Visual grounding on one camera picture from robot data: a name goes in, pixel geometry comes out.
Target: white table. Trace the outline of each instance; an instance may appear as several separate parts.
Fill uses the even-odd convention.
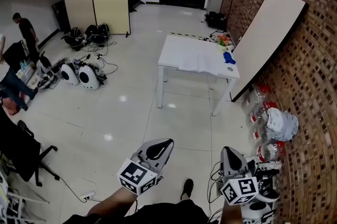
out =
[[[227,78],[230,80],[229,85],[226,90],[224,90],[220,101],[214,107],[212,115],[215,116],[219,113],[221,106],[225,102],[226,95],[231,91],[236,80],[240,78],[237,66],[225,63],[223,54],[217,49],[215,43],[171,35],[167,36],[158,61],[158,108],[163,106],[163,83],[164,80],[166,80],[166,77],[164,77],[165,68],[185,70],[181,68],[183,61],[186,61],[186,59],[194,60],[205,53],[212,57],[212,69],[215,71],[214,75],[216,77]]]

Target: black chair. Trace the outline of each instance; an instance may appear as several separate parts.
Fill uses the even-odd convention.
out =
[[[47,165],[42,163],[43,158],[51,151],[57,151],[56,146],[50,146],[40,154],[41,144],[34,139],[34,133],[29,130],[23,121],[14,124],[0,108],[0,122],[2,130],[0,131],[0,151],[12,161],[12,168],[5,163],[9,171],[18,173],[21,178],[28,182],[35,173],[35,181],[38,187],[42,183],[38,180],[38,170],[42,168],[54,176],[55,180],[60,177],[53,172]]]

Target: black shoe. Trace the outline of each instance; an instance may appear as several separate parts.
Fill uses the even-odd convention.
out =
[[[34,97],[36,96],[37,93],[38,93],[38,88],[35,88],[35,89],[34,89],[34,95],[31,97],[31,100],[34,99]]]
[[[190,198],[191,194],[192,194],[193,187],[194,187],[193,180],[188,178],[184,183],[184,189],[183,189],[183,193],[180,196],[180,200],[182,199],[183,194],[186,194]]]

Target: box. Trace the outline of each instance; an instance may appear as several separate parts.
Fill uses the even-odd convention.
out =
[[[257,179],[256,177],[230,179],[221,192],[229,205],[247,203],[259,192]]]
[[[140,195],[157,184],[158,174],[126,159],[117,173],[121,186]]]

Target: man in black shirt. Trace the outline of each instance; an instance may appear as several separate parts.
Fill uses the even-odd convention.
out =
[[[33,60],[34,64],[40,60],[39,54],[36,50],[36,43],[38,43],[38,38],[35,34],[32,24],[26,18],[21,18],[19,13],[15,13],[13,16],[13,21],[16,24],[19,24],[19,28],[22,34],[22,37],[26,40],[29,55]]]

